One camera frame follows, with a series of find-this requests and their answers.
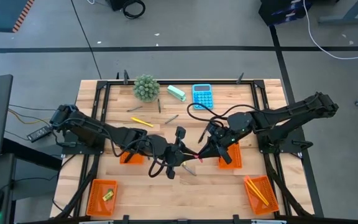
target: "pencil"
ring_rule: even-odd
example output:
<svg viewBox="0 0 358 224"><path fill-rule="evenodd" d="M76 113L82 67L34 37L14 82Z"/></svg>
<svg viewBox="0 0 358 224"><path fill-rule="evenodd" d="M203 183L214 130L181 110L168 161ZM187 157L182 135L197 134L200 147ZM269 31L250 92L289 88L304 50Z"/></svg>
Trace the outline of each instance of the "pencil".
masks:
<svg viewBox="0 0 358 224"><path fill-rule="evenodd" d="M258 196L258 198L266 205L268 206L269 203L266 200L266 198L262 195L262 193L260 193L259 189L255 186L255 184L250 180L246 180L248 187L251 188L251 190L256 194L256 196Z"/></svg>
<svg viewBox="0 0 358 224"><path fill-rule="evenodd" d="M145 125L147 125L147 126L154 127L154 125L149 124L149 123L147 123L147 122L145 122L145 121L142 121L142 120L140 120L140 119L137 119L137 118L134 118L134 117L131 117L131 119L132 119L133 121L136 121L136 122L140 123L140 124L145 124Z"/></svg>

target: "orange basket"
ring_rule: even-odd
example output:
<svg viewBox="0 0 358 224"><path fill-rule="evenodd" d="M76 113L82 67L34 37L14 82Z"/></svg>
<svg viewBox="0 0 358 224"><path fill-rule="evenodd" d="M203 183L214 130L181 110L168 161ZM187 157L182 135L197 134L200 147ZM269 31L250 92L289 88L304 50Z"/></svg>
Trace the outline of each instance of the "orange basket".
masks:
<svg viewBox="0 0 358 224"><path fill-rule="evenodd" d="M242 156L240 150L240 144L238 142L232 144L227 148L227 153L229 153L232 162L227 164L222 157L219 158L219 168L220 169L241 169L242 168Z"/></svg>
<svg viewBox="0 0 358 224"><path fill-rule="evenodd" d="M104 201L103 197L112 190L114 195L110 200ZM117 182L115 180L94 179L89 195L86 215L110 217L114 211L117 198Z"/></svg>
<svg viewBox="0 0 358 224"><path fill-rule="evenodd" d="M256 188L268 201L268 205L265 205L263 201L261 201L261 199L259 199L259 197L254 193L254 191L249 188L246 183L247 180L251 180L255 184ZM252 179L249 176L246 176L244 178L244 185L246 186L249 203L256 215L263 215L279 210L277 199L274 196L272 186L270 185L269 179L266 175Z"/></svg>
<svg viewBox="0 0 358 224"><path fill-rule="evenodd" d="M125 163L125 159L129 156L130 152L124 152L123 155L119 158L120 164L132 164L132 165L142 165L144 156L140 154L134 154L131 159L127 163Z"/></svg>

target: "orange hazard stripe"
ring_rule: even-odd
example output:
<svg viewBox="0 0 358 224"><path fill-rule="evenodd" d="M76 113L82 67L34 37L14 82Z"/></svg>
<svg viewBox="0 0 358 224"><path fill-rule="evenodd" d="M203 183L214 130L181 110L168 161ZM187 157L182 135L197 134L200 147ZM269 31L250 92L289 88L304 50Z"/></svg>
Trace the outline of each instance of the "orange hazard stripe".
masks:
<svg viewBox="0 0 358 224"><path fill-rule="evenodd" d="M17 18L17 21L13 27L13 32L17 32L20 29L20 26L23 24L25 17L28 15L31 6L33 5L34 0L28 0L25 4L22 13L20 14L19 18Z"/></svg>

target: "black floor stripe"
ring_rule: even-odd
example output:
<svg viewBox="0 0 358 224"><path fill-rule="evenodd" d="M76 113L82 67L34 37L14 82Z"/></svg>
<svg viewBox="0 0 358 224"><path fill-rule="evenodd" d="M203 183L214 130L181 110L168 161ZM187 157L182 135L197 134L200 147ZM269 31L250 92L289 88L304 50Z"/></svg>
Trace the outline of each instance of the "black floor stripe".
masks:
<svg viewBox="0 0 358 224"><path fill-rule="evenodd" d="M328 51L358 51L358 47L323 47ZM274 52L317 52L317 47L280 47L280 46L166 46L166 47L93 47L93 52L180 52L180 51L262 51ZM41 48L0 48L4 53L73 53L90 52L88 47L41 47Z"/></svg>
<svg viewBox="0 0 358 224"><path fill-rule="evenodd" d="M292 92L292 87L291 87L290 77L288 76L287 67L285 66L284 56L283 56L283 52L282 52L283 48L280 47L280 42L278 41L277 31L274 26L270 27L270 33L272 35L274 47L276 48L276 56L277 56L278 65L280 67L280 71L282 74L282 80L283 80L285 92L287 94L288 103L294 103L295 97ZM303 130L301 132L301 136L299 136L299 140L305 140ZM308 183L308 188L309 188L309 192L310 192L311 201L313 204L314 214L317 217L324 217L323 208L321 207L321 201L320 201L320 197L318 195L316 180L314 178L313 169L311 167L311 161L310 161L310 156L309 156L308 150L304 150L302 152L302 155L303 155L302 164L303 164L303 168L305 170L306 181Z"/></svg>
<svg viewBox="0 0 358 224"><path fill-rule="evenodd" d="M93 52L274 51L269 46L93 47ZM89 47L0 48L0 53L90 52Z"/></svg>
<svg viewBox="0 0 358 224"><path fill-rule="evenodd" d="M352 47L322 47L324 50L333 52L350 52L350 51L358 51L358 46L352 46ZM289 52L317 52L321 51L318 47L280 47L281 51L289 51Z"/></svg>

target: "marker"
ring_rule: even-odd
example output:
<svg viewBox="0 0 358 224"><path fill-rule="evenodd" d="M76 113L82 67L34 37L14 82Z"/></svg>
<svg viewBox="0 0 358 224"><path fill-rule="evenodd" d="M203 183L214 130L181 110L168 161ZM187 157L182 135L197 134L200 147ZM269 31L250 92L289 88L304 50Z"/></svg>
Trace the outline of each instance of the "marker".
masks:
<svg viewBox="0 0 358 224"><path fill-rule="evenodd" d="M137 119L137 118L131 117L131 119L132 119L133 121L136 121L136 122L140 123L140 124L145 124L145 125L150 126L150 127L152 127L152 128L154 127L154 125L149 124L149 123L147 123L147 122L145 122L145 121L139 120L139 119Z"/></svg>

